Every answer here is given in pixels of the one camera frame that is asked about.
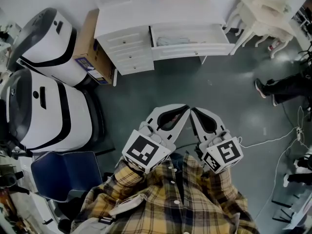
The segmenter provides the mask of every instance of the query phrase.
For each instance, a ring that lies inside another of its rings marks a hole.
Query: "white machine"
[[[122,151],[124,158],[143,172],[151,172],[176,150],[174,142],[189,115],[199,140],[195,151],[204,169],[208,166],[220,173],[243,158],[237,138],[232,138],[219,116],[202,108],[190,109],[185,104],[155,108],[139,131],[132,132]]]
[[[92,78],[72,59],[76,38],[77,30],[56,9],[44,9],[21,30],[8,67],[17,62],[71,87],[85,83]]]
[[[9,132],[22,150],[75,150],[103,136],[98,105],[88,92],[29,69],[9,78],[1,98]]]

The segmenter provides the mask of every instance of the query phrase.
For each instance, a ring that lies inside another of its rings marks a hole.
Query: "floor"
[[[229,33],[229,40],[236,42],[237,37]],[[253,80],[260,78],[266,82],[297,73],[299,65],[295,60],[300,47],[293,40],[271,60],[267,47],[272,40],[254,48],[257,40],[255,37],[245,48],[239,48],[234,56],[208,57],[202,66],[199,58],[157,61],[154,71],[118,76],[116,87],[98,87],[96,93],[105,115],[107,140],[116,148],[116,151],[98,157],[101,171],[114,170],[132,130],[138,129],[155,107],[166,104],[185,103],[218,114],[232,136],[243,138],[245,146],[287,134],[292,126],[283,107],[273,107],[270,98],[262,99]],[[286,112],[295,125],[297,110],[302,103],[300,97],[285,103]],[[311,131],[307,123],[305,129]],[[271,194],[277,161],[294,138],[295,134],[292,134],[279,141],[243,149],[244,158],[232,168],[233,183],[247,197],[254,218]],[[196,141],[188,121],[175,142],[176,146]],[[310,145],[307,137],[305,143]],[[294,157],[304,152],[305,149],[295,143],[287,156],[281,158],[276,180],[278,188]],[[279,194],[284,192],[278,190],[274,197],[278,198]],[[272,220],[276,211],[276,205],[269,202],[256,219],[261,233],[282,233],[285,224]]]

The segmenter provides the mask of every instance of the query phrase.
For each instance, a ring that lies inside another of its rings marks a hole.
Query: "yellow plaid shirt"
[[[229,170],[217,175],[205,174],[187,153],[183,160],[182,201],[177,185],[171,183],[175,181],[175,171],[168,167],[174,167],[170,158],[146,175],[136,172],[121,159],[114,175],[88,193],[72,223],[72,231],[89,218],[110,217],[108,212],[116,205],[141,194],[144,201],[117,215],[109,233],[259,233],[247,212],[247,200],[231,183]]]

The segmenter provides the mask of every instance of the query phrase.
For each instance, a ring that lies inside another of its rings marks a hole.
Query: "black shoe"
[[[256,79],[254,81],[254,86],[255,86],[256,90],[258,90],[258,92],[260,93],[262,98],[266,98],[266,95],[263,92],[264,85],[262,84],[262,82],[259,79]]]

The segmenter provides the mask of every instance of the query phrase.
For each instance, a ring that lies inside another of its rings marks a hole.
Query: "sneaker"
[[[285,176],[284,176],[284,184],[283,184],[284,187],[287,187],[288,184],[289,184],[288,178],[289,178],[289,174],[285,174]]]
[[[266,98],[266,95],[263,93],[264,85],[262,84],[262,82],[259,79],[256,79],[254,81],[254,86],[255,86],[256,90],[258,90],[258,92],[260,93],[262,98]]]
[[[274,107],[276,107],[278,105],[278,103],[275,100],[275,95],[272,95],[272,104]]]

